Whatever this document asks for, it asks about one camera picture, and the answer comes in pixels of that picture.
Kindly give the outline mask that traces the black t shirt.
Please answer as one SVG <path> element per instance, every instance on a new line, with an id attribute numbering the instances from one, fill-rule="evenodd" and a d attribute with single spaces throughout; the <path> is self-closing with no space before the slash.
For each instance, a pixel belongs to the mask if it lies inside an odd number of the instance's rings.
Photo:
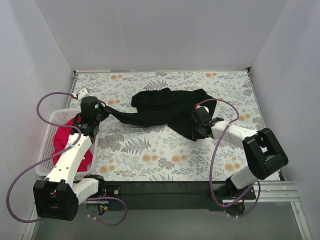
<path id="1" fill-rule="evenodd" d="M 137 113 L 125 113 L 106 106 L 107 111 L 121 123 L 139 127 L 167 125 L 183 137 L 196 141 L 205 137 L 196 132 L 191 115 L 196 104 L 212 97 L 202 88 L 188 90 L 145 90 L 131 98 Z"/>

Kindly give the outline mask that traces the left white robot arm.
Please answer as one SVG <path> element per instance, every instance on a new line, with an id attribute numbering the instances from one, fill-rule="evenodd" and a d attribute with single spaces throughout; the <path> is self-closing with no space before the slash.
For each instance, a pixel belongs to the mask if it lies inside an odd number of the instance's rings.
<path id="1" fill-rule="evenodd" d="M 106 196 L 102 176 L 87 175 L 74 183 L 78 168 L 99 133 L 100 107 L 95 96 L 81 100 L 80 113 L 73 119 L 64 152 L 46 178 L 33 185 L 36 212 L 40 218 L 71 221 L 82 202 L 91 197 L 101 200 Z"/>

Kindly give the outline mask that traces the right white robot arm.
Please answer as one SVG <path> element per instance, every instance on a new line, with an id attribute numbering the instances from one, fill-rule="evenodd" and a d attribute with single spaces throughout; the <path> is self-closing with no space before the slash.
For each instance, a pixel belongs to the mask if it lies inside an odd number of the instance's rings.
<path id="1" fill-rule="evenodd" d="M 249 185 L 265 180 L 289 163 L 285 151 L 269 128 L 254 130 L 230 125 L 223 118 L 212 118 L 205 107 L 194 109 L 191 116 L 195 122 L 194 139 L 211 137 L 244 150 L 247 165 L 213 191 L 219 198 L 237 199 Z"/>

